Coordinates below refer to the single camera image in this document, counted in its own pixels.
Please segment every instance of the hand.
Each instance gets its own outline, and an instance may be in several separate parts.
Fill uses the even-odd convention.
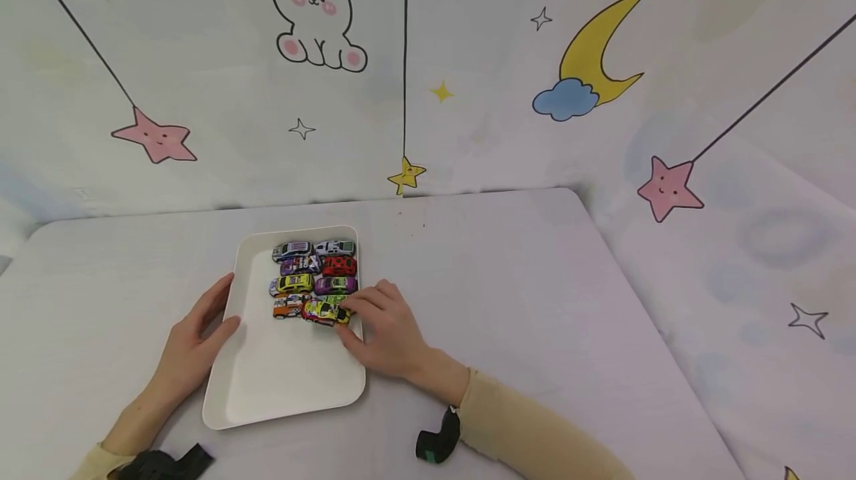
[[[233,273],[221,277],[172,327],[146,394],[177,406],[202,384],[216,355],[241,324],[240,317],[226,318],[207,339],[202,337],[223,313],[233,277]]]
[[[109,430],[101,442],[104,450],[119,456],[146,450],[175,408],[202,384],[220,348],[241,323],[238,317],[226,318],[210,337],[202,338],[205,328],[226,307],[233,276],[221,277],[172,327],[152,379]]]
[[[372,371],[404,378],[438,399],[460,406],[469,385],[469,369],[426,344],[401,291],[381,279],[343,301],[359,314],[374,336],[362,341],[348,326],[337,325],[342,344]]]

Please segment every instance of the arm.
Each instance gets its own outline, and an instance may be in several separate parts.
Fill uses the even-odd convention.
[[[461,439],[531,480],[632,480],[609,450],[535,400],[430,348],[398,287],[385,281],[362,289],[342,305],[375,331],[363,343],[337,326],[345,347],[364,366],[408,380],[460,407]]]
[[[229,273],[220,278],[172,327],[152,379],[119,415],[105,440],[85,457],[72,480],[111,478],[114,470],[152,445],[175,408],[202,384],[220,348],[241,323],[238,317],[227,318],[207,339],[202,337],[223,312],[232,277]]]

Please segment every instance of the ladybug toy car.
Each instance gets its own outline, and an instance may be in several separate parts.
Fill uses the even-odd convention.
[[[315,322],[323,326],[334,324],[347,324],[351,320],[351,312],[339,304],[347,296],[318,296],[312,298],[303,306],[300,316],[309,322]]]
[[[357,292],[357,280],[353,277],[325,277],[315,282],[315,294],[351,294]]]
[[[323,276],[356,276],[357,260],[347,255],[331,255],[323,259]]]
[[[314,250],[314,247],[312,247],[312,243],[310,242],[286,242],[274,248],[271,257],[273,262],[282,262],[288,259],[288,257],[311,255],[312,250]]]

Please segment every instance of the left hand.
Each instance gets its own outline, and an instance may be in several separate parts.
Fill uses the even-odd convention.
[[[172,327],[145,395],[177,406],[202,384],[221,347],[241,324],[240,317],[226,318],[207,339],[202,338],[204,330],[225,309],[233,277],[233,273],[221,277]]]

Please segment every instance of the white backdrop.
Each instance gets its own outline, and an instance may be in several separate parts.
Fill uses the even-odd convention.
[[[134,101],[191,129],[198,160],[155,165],[111,137],[134,122],[128,100],[62,8],[0,0],[0,253],[57,218],[395,196],[404,0],[353,0],[361,74],[286,62],[271,0],[66,1]],[[849,478],[856,28],[698,159],[687,188],[704,209],[658,223],[638,189],[652,157],[696,158],[856,0],[640,0],[603,70],[642,78],[579,117],[537,114],[568,79],[568,43],[616,1],[409,0],[406,156],[427,171],[405,195],[574,188],[748,478]],[[306,141],[298,118],[317,129]]]

